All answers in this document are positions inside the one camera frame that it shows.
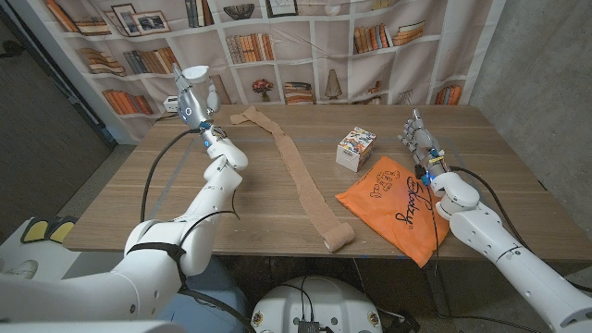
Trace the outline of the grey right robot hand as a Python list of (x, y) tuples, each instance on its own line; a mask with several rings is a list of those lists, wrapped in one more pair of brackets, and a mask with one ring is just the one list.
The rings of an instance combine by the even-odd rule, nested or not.
[(413, 116), (404, 125), (398, 139), (413, 154), (414, 174), (425, 185), (435, 177), (450, 172), (444, 160), (444, 151), (438, 140), (425, 127), (419, 111), (414, 108)]

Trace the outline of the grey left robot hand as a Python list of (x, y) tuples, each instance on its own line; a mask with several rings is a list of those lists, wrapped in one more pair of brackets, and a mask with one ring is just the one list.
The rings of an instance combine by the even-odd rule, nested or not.
[[(227, 138), (225, 131), (213, 125), (211, 115), (220, 110), (221, 100), (214, 82), (208, 77), (208, 69), (208, 66), (181, 69), (179, 65), (173, 65), (175, 83), (179, 89), (178, 114), (192, 130), (205, 135), (203, 140), (206, 147)], [(208, 88), (206, 99), (198, 96), (192, 89), (194, 84), (204, 82)]]

